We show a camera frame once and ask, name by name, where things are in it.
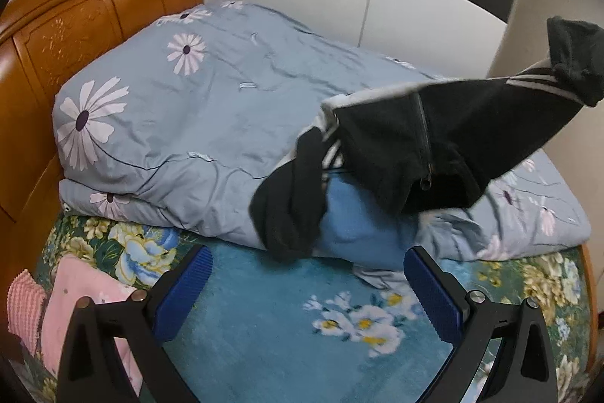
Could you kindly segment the black fleece jacket white stripes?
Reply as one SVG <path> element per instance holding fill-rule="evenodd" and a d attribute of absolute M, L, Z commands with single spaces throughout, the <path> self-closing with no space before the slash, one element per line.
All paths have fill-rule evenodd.
<path fill-rule="evenodd" d="M 382 87 L 325 100 L 257 188 L 249 212 L 264 247 L 311 255 L 342 167 L 386 213 L 469 208 L 490 181 L 603 98 L 603 31 L 551 17 L 549 57 L 510 77 Z"/>

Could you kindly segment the pink striped folded cloth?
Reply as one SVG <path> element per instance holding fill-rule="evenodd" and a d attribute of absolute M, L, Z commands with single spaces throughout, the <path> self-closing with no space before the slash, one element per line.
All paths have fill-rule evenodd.
<path fill-rule="evenodd" d="M 45 290 L 28 269 L 10 283 L 6 298 L 8 332 L 16 335 L 31 355 L 36 353 L 40 338 L 45 302 Z"/>

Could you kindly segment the teal floral bed sheet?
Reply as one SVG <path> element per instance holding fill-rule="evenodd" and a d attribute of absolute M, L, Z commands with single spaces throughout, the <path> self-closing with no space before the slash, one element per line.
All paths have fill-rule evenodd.
<path fill-rule="evenodd" d="M 399 272 L 336 260 L 286 266 L 213 240 L 214 268 L 170 358 L 203 402 L 413 402 L 450 354 Z M 591 364 L 588 264 L 579 247 L 511 260 L 493 239 L 442 260 L 493 301 L 541 304 L 558 398 L 581 399 Z"/>

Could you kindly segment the blue garment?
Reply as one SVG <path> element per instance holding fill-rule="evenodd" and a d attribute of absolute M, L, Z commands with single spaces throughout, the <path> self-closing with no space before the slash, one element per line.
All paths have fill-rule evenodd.
<path fill-rule="evenodd" d="M 405 253 L 416 243 L 417 216 L 386 213 L 374 194 L 345 172 L 329 174 L 325 199 L 315 254 L 364 268 L 402 269 Z"/>

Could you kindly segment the light blue floral quilt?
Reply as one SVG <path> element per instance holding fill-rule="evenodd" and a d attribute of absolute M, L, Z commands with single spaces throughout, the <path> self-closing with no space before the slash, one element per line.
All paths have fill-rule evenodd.
<path fill-rule="evenodd" d="M 330 40 L 256 4 L 167 15 L 57 93 L 60 203 L 69 215 L 174 226 L 265 249 L 249 212 L 253 195 L 325 100 L 448 80 L 460 79 Z M 536 176 L 535 152 L 469 208 L 401 214 L 418 217 L 416 243 L 462 260 L 477 259 L 493 239 L 506 258 L 577 243 L 545 229 L 555 214 L 544 201 L 562 182 Z"/>

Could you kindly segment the orange wooden headboard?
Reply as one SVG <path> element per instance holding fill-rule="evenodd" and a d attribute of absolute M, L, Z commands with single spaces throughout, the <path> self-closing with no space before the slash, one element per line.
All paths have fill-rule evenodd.
<path fill-rule="evenodd" d="M 202 0 L 13 0 L 1 15 L 1 286 L 33 267 L 59 212 L 51 110 L 84 66 Z"/>

